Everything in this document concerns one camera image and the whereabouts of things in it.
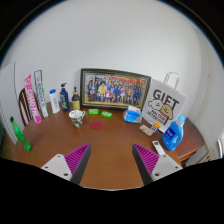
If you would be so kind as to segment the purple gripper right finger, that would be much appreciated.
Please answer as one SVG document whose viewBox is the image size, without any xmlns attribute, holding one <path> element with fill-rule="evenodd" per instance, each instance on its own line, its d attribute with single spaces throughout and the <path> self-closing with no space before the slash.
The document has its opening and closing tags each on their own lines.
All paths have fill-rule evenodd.
<svg viewBox="0 0 224 224">
<path fill-rule="evenodd" d="M 145 185 L 182 169 L 182 167 L 167 154 L 159 155 L 138 144 L 132 145 L 132 154 Z"/>
</svg>

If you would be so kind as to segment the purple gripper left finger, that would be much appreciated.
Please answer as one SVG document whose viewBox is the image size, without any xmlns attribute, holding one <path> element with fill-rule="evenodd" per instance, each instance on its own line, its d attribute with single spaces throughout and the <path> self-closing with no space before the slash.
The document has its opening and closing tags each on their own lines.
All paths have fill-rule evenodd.
<svg viewBox="0 0 224 224">
<path fill-rule="evenodd" d="M 81 182 L 89 157 L 91 145 L 85 144 L 66 155 L 56 154 L 42 169 L 75 184 Z"/>
</svg>

